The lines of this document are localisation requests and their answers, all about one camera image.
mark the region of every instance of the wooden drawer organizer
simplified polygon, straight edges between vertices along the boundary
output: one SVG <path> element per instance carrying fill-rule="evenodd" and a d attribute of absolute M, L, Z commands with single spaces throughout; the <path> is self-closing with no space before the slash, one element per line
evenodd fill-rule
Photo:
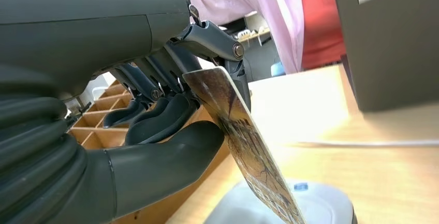
<path fill-rule="evenodd" d="M 108 89 L 95 100 L 94 104 L 84 113 L 84 115 L 73 125 L 69 133 L 73 135 L 79 144 L 86 149 L 99 149 L 121 146 L 124 143 L 128 126 L 117 126 L 114 128 L 103 129 L 102 121 L 104 116 L 115 110 L 128 106 L 131 94 L 127 92 L 123 85 L 115 81 Z M 209 120 L 210 115 L 201 107 L 189 121 L 188 125 L 195 121 Z M 186 201 L 186 199 L 200 186 L 200 184 L 213 172 L 213 170 L 229 155 L 229 150 L 225 141 L 216 157 L 212 160 L 209 167 L 201 178 L 192 185 L 180 190 L 179 192 L 162 199 L 146 208 L 124 216 L 113 221 L 113 224 L 161 224 L 172 216 L 175 211 Z"/>

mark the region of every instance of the pink jacket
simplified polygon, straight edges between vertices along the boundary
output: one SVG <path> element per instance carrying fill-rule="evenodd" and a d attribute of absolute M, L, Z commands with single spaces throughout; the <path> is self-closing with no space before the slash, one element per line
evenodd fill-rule
<path fill-rule="evenodd" d="M 268 23 L 286 73 L 302 69 L 302 0 L 192 0 L 202 20 L 225 24 L 258 11 Z"/>

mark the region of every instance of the white cable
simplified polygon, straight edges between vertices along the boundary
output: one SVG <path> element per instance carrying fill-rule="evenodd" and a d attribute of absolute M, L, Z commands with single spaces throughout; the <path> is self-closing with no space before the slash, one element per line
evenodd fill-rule
<path fill-rule="evenodd" d="M 387 141 L 387 142 L 340 142 L 340 141 L 300 141 L 292 145 L 316 145 L 336 147 L 416 147 L 416 146 L 438 146 L 439 140 L 419 141 Z"/>
<path fill-rule="evenodd" d="M 95 87 L 95 88 L 93 88 L 93 89 L 92 89 L 93 100 L 96 100 L 97 98 L 99 98 L 98 96 L 95 96 L 95 92 L 96 92 L 96 91 L 104 91 L 104 90 L 106 90 L 106 89 L 108 89 L 108 87 L 106 87 L 106 86 L 100 86 L 100 87 Z"/>

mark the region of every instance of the blue object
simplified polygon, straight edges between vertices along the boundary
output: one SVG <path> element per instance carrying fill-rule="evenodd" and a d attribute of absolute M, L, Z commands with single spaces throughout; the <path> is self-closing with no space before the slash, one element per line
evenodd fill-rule
<path fill-rule="evenodd" d="M 306 190 L 308 190 L 307 183 L 294 184 L 294 191 L 306 191 Z"/>
<path fill-rule="evenodd" d="M 278 62 L 271 66 L 271 76 L 272 77 L 279 77 L 285 75 L 284 66 L 281 62 Z"/>

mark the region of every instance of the gray box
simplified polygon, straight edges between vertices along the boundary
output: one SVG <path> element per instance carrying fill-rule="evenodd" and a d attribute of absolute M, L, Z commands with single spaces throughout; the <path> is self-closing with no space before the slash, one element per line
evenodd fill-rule
<path fill-rule="evenodd" d="M 363 112 L 439 100 L 438 0 L 336 0 Z"/>

